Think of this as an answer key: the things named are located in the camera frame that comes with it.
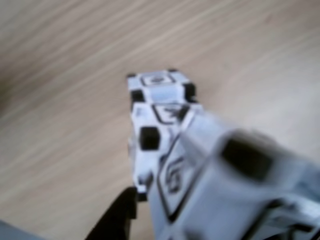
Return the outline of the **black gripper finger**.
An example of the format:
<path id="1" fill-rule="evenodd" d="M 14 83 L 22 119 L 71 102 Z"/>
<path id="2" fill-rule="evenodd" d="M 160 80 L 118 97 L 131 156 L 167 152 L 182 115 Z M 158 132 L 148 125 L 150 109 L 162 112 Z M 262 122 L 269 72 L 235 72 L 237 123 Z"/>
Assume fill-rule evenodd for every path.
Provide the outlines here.
<path id="1" fill-rule="evenodd" d="M 128 240 L 131 220 L 137 218 L 137 188 L 125 188 L 95 224 L 87 240 Z"/>

